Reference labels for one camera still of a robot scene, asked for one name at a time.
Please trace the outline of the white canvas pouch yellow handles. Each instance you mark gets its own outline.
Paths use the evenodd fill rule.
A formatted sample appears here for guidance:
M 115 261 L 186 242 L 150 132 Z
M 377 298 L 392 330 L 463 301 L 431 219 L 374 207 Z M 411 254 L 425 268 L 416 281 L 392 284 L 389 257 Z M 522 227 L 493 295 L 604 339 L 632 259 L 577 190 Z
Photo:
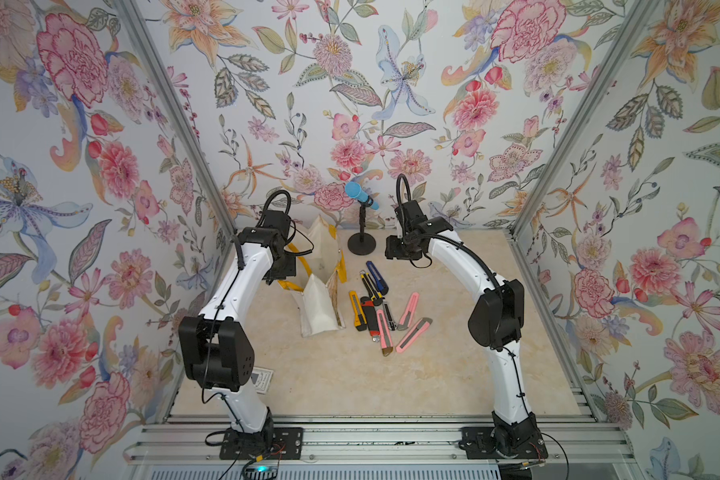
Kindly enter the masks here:
M 335 226 L 320 216 L 305 233 L 297 232 L 286 246 L 289 254 L 309 249 L 309 254 L 295 257 L 295 277 L 279 281 L 296 302 L 304 338 L 346 327 L 338 298 L 339 285 L 346 281 L 344 255 Z

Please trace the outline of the blue utility knife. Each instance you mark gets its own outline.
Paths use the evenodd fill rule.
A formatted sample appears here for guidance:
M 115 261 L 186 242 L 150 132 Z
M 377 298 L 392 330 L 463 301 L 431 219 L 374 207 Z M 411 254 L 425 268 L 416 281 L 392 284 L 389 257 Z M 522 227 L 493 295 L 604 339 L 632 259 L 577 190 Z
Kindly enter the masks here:
M 389 292 L 389 286 L 381 275 L 380 271 L 372 261 L 366 262 L 368 273 L 370 274 L 376 290 L 381 296 L 386 296 Z

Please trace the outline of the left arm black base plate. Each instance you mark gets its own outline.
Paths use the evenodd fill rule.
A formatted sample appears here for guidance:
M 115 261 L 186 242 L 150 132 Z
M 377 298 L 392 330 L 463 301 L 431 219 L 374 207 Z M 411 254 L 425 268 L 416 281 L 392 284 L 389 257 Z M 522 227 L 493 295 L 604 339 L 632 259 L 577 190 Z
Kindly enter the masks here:
M 220 445 L 221 460 L 300 460 L 304 429 L 274 427 L 266 424 L 262 431 L 242 433 L 232 428 L 224 432 Z

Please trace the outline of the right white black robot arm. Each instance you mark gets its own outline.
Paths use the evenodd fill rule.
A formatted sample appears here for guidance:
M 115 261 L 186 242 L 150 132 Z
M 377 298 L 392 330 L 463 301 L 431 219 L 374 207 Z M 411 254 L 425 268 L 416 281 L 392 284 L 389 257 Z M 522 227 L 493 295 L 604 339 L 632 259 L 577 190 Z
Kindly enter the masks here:
M 520 362 L 523 284 L 496 274 L 446 220 L 427 218 L 417 202 L 400 200 L 395 215 L 398 233 L 387 238 L 385 256 L 410 262 L 435 259 L 474 300 L 467 328 L 487 351 L 494 381 L 490 446 L 505 458 L 518 458 L 526 452 L 538 455 L 543 438 L 527 398 Z

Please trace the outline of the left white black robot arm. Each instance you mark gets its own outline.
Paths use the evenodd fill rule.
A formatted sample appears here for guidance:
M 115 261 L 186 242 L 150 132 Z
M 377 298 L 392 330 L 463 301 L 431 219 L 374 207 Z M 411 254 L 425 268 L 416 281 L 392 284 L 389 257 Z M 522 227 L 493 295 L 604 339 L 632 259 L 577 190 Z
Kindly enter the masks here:
M 232 238 L 234 260 L 207 304 L 184 317 L 178 329 L 186 377 L 201 388 L 201 400 L 218 399 L 229 412 L 232 428 L 254 434 L 271 414 L 251 376 L 255 352 L 244 322 L 259 287 L 296 273 L 286 246 L 292 221 L 284 211 L 266 210 L 253 227 Z

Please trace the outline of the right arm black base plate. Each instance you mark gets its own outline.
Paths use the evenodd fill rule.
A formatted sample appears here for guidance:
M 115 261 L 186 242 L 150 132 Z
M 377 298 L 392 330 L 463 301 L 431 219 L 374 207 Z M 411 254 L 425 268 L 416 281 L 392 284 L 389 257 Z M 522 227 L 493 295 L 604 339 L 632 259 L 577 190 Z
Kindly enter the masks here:
M 511 426 L 460 429 L 458 447 L 470 460 L 542 461 L 548 458 L 539 428 L 529 421 Z

